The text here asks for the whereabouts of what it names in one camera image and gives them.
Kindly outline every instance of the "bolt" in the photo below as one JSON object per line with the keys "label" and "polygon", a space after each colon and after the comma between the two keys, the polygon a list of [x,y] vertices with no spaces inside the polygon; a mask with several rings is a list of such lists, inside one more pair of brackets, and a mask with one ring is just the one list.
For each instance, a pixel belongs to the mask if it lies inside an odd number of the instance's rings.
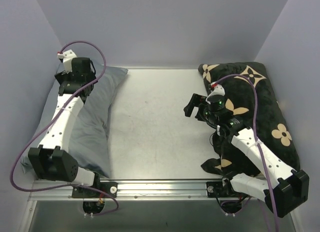
{"label": "bolt", "polygon": [[115,186],[112,186],[112,187],[110,188],[110,192],[111,192],[112,194],[115,194],[115,193],[117,192],[117,188],[116,188]]}
{"label": "bolt", "polygon": [[214,187],[213,186],[208,186],[207,188],[209,193],[213,193],[214,192]]}

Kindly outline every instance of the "gray wall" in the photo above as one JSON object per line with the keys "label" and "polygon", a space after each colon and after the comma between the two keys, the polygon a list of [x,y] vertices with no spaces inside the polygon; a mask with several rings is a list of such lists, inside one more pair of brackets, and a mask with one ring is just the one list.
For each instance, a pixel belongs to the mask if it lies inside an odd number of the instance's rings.
{"label": "gray wall", "polygon": [[309,200],[300,206],[304,230],[320,231],[320,0],[288,0],[256,57],[271,82],[310,176]]}
{"label": "gray wall", "polygon": [[[10,169],[39,123],[61,46],[36,0],[0,0],[0,25],[0,231],[14,232],[29,194],[13,189]],[[15,178],[32,183],[21,166]]]}
{"label": "gray wall", "polygon": [[253,60],[286,1],[38,0],[62,44],[86,39],[109,65],[167,68]]}

